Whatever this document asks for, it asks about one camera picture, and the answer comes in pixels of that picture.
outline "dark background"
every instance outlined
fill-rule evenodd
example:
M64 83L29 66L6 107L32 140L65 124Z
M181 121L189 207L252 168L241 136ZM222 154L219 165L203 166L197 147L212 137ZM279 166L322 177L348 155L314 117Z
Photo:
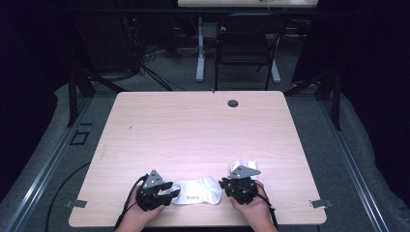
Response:
M7 0L0 5L1 199L42 138L56 107L54 91L67 83L71 71L126 72L134 66L118 17L77 17L81 28L76 28L65 15L42 12L42 3ZM116 7L112 0L98 4ZM342 93L365 125L376 165L392 191L410 205L410 17L405 9L383 1L320 1L319 12L377 14L315 19L294 80L341 64ZM99 32L90 41L81 37L90 33L87 28ZM105 56L97 57L93 49Z

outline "clamp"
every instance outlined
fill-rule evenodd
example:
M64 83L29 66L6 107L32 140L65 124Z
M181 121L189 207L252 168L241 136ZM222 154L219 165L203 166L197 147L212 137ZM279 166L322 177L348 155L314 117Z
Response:
M233 196L242 205L248 204L257 194L256 183L250 177L259 174L260 171L241 165L228 175L231 179L222 178L220 187L228 197Z
M136 193L135 200L143 211L154 210L160 205L168 206L172 198L177 197L180 189L173 190L167 194L159 194L160 191L172 188L172 182L165 182L156 170L152 170L150 175L141 177L144 181L141 188Z

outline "chair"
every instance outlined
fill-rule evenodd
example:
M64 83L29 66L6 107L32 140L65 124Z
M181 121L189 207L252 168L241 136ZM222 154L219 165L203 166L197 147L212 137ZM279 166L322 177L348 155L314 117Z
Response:
M283 31L284 23L275 14L237 13L225 16L217 26L215 90L218 90L220 64L258 66L257 72L262 66L269 67L265 83L265 90L268 90L278 41Z

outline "metal bar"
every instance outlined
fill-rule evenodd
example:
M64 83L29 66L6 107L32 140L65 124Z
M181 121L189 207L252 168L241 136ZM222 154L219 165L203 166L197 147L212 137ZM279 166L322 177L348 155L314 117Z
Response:
M25 223L36 207L40 197L42 197L42 194L47 187L48 182L50 181L61 158L63 157L63 151L65 150L65 147L69 142L69 138L75 133L75 129L79 124L79 119L89 107L91 101L92 99L84 99L84 101L81 103L80 108L78 109L78 120L73 123L73 127L66 128L66 131L63 133L60 141L58 142L54 153L45 162L36 180L27 191L20 206L10 220L6 231L23 231Z
M333 123L333 120L330 116L329 106L324 101L320 101L319 105L323 113L325 114L327 123L332 129L332 132L335 138L337 139L338 144L340 145L340 148L343 153L342 155L343 162L347 168L347 172L349 173L350 178L352 179L352 182L356 188L356 191L359 194L360 199L362 200L362 203L365 207L365 210L367 212L368 218L370 219L370 222L371 222L371 225L373 226L374 231L375 232L389 232L389 228L387 227L387 224L384 221L377 207L377 204L374 201L373 196L367 187L367 184L365 182L365 179L362 176L359 166L357 165L349 149L349 146L344 140L343 134L341 133L341 131L337 130L337 128L335 127Z

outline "table top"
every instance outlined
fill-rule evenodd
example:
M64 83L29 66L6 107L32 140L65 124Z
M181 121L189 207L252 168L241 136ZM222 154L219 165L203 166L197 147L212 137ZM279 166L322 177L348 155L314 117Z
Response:
M315 8L318 0L178 0L179 7Z
M217 183L235 160L256 161L279 224L326 220L309 205L320 197L283 93L210 91L119 94L77 197L87 205L69 223L113 226L133 183L152 169L167 182ZM235 225L247 223L223 193L218 205L171 204L148 226Z

